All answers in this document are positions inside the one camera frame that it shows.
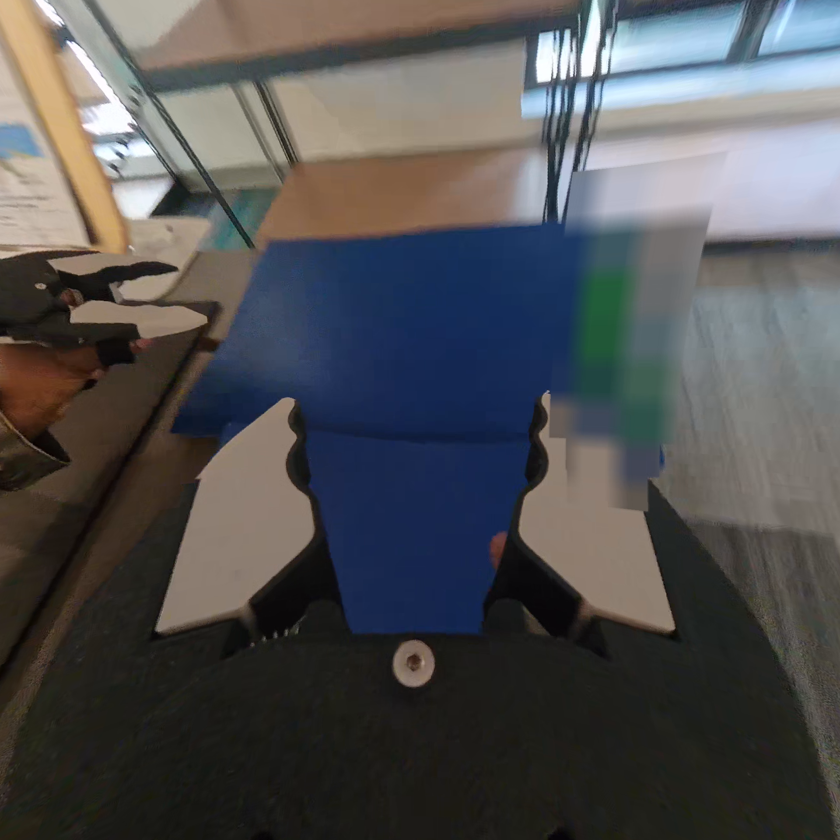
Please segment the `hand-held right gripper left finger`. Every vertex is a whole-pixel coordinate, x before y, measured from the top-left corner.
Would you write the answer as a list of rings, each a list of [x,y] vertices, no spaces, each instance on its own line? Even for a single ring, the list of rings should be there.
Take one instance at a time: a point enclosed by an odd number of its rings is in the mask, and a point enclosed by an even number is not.
[[[156,633],[234,620],[282,635],[325,600],[327,539],[309,484],[301,409],[287,396],[201,472]]]

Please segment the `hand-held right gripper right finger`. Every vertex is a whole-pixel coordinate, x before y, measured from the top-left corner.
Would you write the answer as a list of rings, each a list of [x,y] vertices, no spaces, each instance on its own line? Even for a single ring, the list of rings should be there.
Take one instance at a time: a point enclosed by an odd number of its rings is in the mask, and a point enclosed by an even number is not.
[[[508,530],[535,590],[515,595],[553,635],[594,620],[645,632],[676,630],[645,517],[647,472],[624,475],[625,447],[577,433],[571,405],[550,392],[534,407],[527,486]]]

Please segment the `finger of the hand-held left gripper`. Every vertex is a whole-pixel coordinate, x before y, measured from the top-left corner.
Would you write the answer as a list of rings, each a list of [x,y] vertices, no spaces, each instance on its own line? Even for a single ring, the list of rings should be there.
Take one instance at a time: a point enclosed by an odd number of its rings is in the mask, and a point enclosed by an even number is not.
[[[87,300],[113,302],[155,302],[171,291],[179,280],[179,267],[136,255],[65,253],[49,263],[69,275],[65,285]]]
[[[87,301],[72,309],[71,324],[134,327],[140,340],[152,340],[200,329],[206,315],[182,306],[121,305],[110,301]]]

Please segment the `blue folder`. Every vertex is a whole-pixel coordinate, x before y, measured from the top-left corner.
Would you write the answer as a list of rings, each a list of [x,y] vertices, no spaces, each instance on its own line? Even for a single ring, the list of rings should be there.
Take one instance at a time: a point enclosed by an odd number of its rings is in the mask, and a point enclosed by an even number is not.
[[[508,530],[540,396],[655,476],[669,329],[634,311],[640,235],[479,227],[270,245],[174,425],[228,442],[297,401],[350,630],[478,634],[535,590]]]

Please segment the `person's left hand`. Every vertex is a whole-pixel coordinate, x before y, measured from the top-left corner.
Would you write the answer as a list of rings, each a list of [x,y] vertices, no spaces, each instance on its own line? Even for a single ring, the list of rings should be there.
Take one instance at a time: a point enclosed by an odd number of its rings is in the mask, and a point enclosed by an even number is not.
[[[35,440],[107,368],[91,348],[55,350],[37,344],[1,347],[1,410],[26,439]]]

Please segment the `metal shelf rack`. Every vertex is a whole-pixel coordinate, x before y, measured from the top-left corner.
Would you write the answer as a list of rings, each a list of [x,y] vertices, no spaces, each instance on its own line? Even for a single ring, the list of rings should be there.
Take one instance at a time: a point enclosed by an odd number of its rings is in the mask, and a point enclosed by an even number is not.
[[[283,154],[290,197],[276,199],[264,245],[412,230],[516,224],[537,210],[542,172],[530,146],[350,157],[301,163],[268,82],[311,71],[415,58],[572,28],[592,2],[199,2],[145,51],[130,47],[101,2],[82,2],[250,249],[222,189],[162,96],[247,82]]]

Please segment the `window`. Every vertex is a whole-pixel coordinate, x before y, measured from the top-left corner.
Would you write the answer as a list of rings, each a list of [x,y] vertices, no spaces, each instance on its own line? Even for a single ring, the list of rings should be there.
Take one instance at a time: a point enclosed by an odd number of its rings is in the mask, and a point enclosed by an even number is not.
[[[585,2],[580,23],[527,40],[521,112],[837,116],[838,93],[838,1]]]

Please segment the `wall poster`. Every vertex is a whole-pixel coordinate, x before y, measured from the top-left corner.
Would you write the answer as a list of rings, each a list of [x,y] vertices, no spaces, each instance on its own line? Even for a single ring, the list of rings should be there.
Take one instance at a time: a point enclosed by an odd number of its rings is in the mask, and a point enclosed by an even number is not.
[[[73,249],[90,244],[77,199],[5,48],[1,52],[1,246]]]

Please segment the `wooden frame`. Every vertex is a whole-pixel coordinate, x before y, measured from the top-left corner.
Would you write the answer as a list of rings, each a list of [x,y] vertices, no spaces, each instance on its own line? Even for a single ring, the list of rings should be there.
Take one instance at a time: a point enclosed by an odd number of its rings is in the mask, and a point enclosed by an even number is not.
[[[124,255],[130,237],[111,183],[82,126],[77,102],[67,85],[55,42],[38,9],[27,1],[1,2],[1,41],[14,62],[39,119],[77,199],[87,227],[86,248]]]

